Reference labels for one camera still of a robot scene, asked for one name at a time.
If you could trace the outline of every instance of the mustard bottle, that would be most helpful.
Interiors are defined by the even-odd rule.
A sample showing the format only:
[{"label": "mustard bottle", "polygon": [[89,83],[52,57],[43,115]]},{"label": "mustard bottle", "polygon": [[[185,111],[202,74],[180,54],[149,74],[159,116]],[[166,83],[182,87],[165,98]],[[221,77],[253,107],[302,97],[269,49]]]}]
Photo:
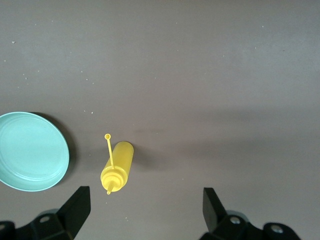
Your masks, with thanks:
[{"label": "mustard bottle", "polygon": [[107,140],[110,158],[101,172],[100,179],[102,186],[109,195],[126,185],[134,156],[134,147],[127,141],[120,141],[112,151],[111,135],[107,133],[104,138]]}]

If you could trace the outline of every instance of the gray table surface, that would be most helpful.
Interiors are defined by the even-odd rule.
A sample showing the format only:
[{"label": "gray table surface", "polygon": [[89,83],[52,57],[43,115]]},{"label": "gray table surface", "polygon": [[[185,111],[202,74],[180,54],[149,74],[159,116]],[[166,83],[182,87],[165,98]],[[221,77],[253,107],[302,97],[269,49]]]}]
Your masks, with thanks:
[{"label": "gray table surface", "polygon": [[[258,228],[319,239],[319,1],[1,0],[0,105],[49,116],[70,146],[58,185],[0,184],[17,227],[90,186],[77,240],[196,240],[213,187]],[[106,133],[135,149],[111,195]]]}]

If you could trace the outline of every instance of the plate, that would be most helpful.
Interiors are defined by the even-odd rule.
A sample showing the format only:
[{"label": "plate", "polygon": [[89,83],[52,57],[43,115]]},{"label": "plate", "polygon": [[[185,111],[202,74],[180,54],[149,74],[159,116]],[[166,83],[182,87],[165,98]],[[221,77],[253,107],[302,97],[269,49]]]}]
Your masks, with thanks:
[{"label": "plate", "polygon": [[37,192],[56,185],[66,174],[69,149],[62,133],[29,112],[0,116],[0,181]]}]

